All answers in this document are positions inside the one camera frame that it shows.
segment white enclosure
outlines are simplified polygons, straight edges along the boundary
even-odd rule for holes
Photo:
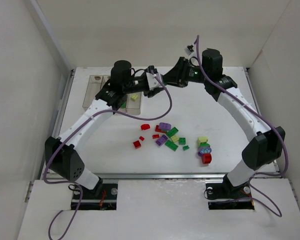
[[[250,67],[289,0],[38,0],[72,67],[174,66],[201,36]]]

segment white table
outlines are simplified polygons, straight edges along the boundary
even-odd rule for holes
[[[117,210],[81,210],[65,240],[300,240],[300,211],[287,179],[254,179],[277,203],[282,218],[259,203],[255,210],[209,210],[204,180],[120,180]],[[73,214],[68,184],[34,182],[18,240],[48,240],[64,232]],[[270,203],[258,192],[253,197]]]
[[[158,67],[162,74],[171,67]],[[82,107],[90,75],[109,75],[111,67],[78,67],[65,109],[61,132],[69,128],[83,113]],[[255,106],[243,67],[224,67],[224,74],[232,77],[244,97]],[[114,115],[104,122],[87,142],[81,158],[93,173],[102,174],[222,174],[230,172],[241,160],[241,152],[248,144],[244,132],[231,115],[206,93],[203,84],[190,82],[186,88],[169,86],[173,108],[161,120],[147,122]],[[163,114],[169,100],[163,91],[153,98],[142,99],[143,118]],[[152,139],[155,126],[166,122],[179,129],[190,149],[179,146],[173,152],[166,146],[157,147]],[[150,130],[141,131],[141,124],[149,123]],[[145,137],[142,147],[133,142]],[[208,166],[197,156],[197,139],[207,136],[212,148],[212,162]],[[273,163],[261,169],[275,172]]]

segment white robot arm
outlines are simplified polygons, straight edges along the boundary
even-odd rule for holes
[[[151,98],[164,90],[152,74],[153,72],[157,73],[154,66],[149,66],[138,77],[131,75],[131,67],[128,61],[117,61],[111,70],[111,78],[96,95],[88,110],[57,139],[49,137],[45,142],[47,162],[60,144],[67,140],[66,145],[63,146],[50,165],[50,169],[70,182],[76,182],[93,192],[98,192],[102,179],[85,167],[80,158],[80,152],[86,141],[105,120],[113,115],[113,112],[104,112],[97,116],[93,115],[99,111],[118,110],[127,100],[127,94],[143,92],[145,96]],[[253,109],[237,88],[235,81],[223,74],[222,56],[219,51],[207,49],[202,52],[202,67],[215,83],[237,98],[240,98],[242,102]],[[231,193],[240,190],[260,167],[271,163],[281,155],[282,145],[270,127],[257,116],[248,112],[231,96],[219,91],[206,81],[199,67],[193,66],[191,60],[180,57],[175,67],[161,77],[165,85],[179,88],[186,87],[189,82],[204,84],[207,93],[222,105],[243,129],[249,144],[243,150],[242,160],[239,164],[226,174],[223,178],[223,183],[219,183],[217,186],[223,192],[222,196],[226,196],[223,198],[230,198]],[[91,118],[91,121],[82,127],[71,139],[68,139],[89,118]],[[285,131],[281,127],[276,129],[284,139]]]

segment small toy block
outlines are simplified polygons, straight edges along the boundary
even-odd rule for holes
[[[174,143],[179,140],[179,137],[177,135],[174,135],[170,138],[171,138],[172,142],[174,142]]]
[[[199,148],[208,148],[208,147],[210,147],[210,144],[209,144],[209,143],[201,143],[201,144],[199,145]]]
[[[201,160],[203,164],[209,164],[211,163],[212,156],[210,153],[205,153],[202,155]]]
[[[202,157],[203,154],[210,154],[212,152],[211,147],[200,147],[198,151],[198,155]]]
[[[142,124],[141,125],[141,130],[142,131],[147,130],[147,129],[150,129],[150,125],[149,124]]]
[[[135,141],[135,142],[133,143],[133,145],[134,145],[135,149],[138,149],[138,148],[141,147],[141,143],[140,143],[139,141]]]
[[[203,153],[204,154],[210,154],[212,152],[212,149],[211,147],[203,147]]]
[[[173,151],[176,151],[177,149],[178,149],[178,145],[176,145],[176,144],[174,144],[172,141],[170,141],[170,140],[168,140],[168,141],[166,141],[165,142],[165,145],[168,147],[168,148],[170,148],[170,149],[172,149]]]
[[[183,151],[186,151],[186,150],[188,150],[190,147],[187,145],[187,146],[184,146],[182,149],[183,149]]]
[[[179,138],[179,144],[180,145],[186,145],[186,138],[185,137],[180,137]]]
[[[166,133],[166,131],[162,131],[162,130],[159,129],[159,125],[155,126],[155,130],[154,131],[157,132],[157,133],[161,133],[161,134],[165,134]]]
[[[200,148],[199,148],[198,155],[199,155],[200,157],[202,157],[202,156],[204,155],[204,148],[203,148],[203,147],[200,147]]]
[[[168,137],[166,135],[162,135],[157,141],[155,141],[156,144],[161,146],[168,140]]]
[[[175,135],[177,132],[179,132],[179,130],[176,128],[176,127],[174,127],[174,128],[172,128],[170,131],[168,131],[167,133],[166,133],[166,135],[169,137],[169,138],[171,138],[173,135]]]
[[[171,124],[165,123],[165,122],[160,122],[159,123],[159,129],[161,131],[165,131],[165,132],[170,131],[171,130]]]
[[[200,146],[200,144],[206,144],[207,142],[208,142],[208,138],[206,136],[198,137],[198,146]]]
[[[132,94],[130,99],[135,102],[138,99],[138,95],[137,94]]]

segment red lego brick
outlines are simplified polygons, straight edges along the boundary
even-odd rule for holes
[[[141,125],[141,130],[147,130],[147,129],[150,129],[150,125],[149,124],[142,124]]]
[[[155,130],[154,130],[154,131],[157,132],[157,133],[162,133],[162,134],[165,134],[165,133],[166,133],[166,131],[161,131],[161,130],[159,129],[159,125],[155,126]]]
[[[141,147],[141,143],[139,141],[133,142],[133,145],[134,145],[135,149],[138,149]]]
[[[212,160],[212,156],[211,156],[211,153],[205,153],[202,155],[201,157],[202,159],[202,163],[203,164],[209,164],[211,163],[211,160]]]

